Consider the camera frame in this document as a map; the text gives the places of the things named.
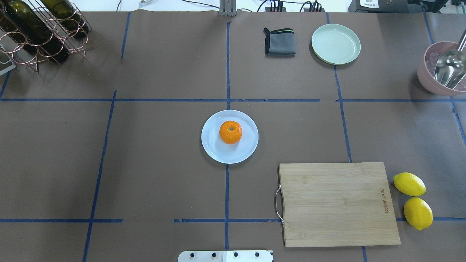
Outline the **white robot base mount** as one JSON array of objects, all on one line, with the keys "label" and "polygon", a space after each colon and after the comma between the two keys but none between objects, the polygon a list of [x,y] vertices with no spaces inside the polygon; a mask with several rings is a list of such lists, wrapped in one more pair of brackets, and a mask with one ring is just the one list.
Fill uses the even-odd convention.
[{"label": "white robot base mount", "polygon": [[273,262],[269,250],[211,250],[183,251],[178,262]]}]

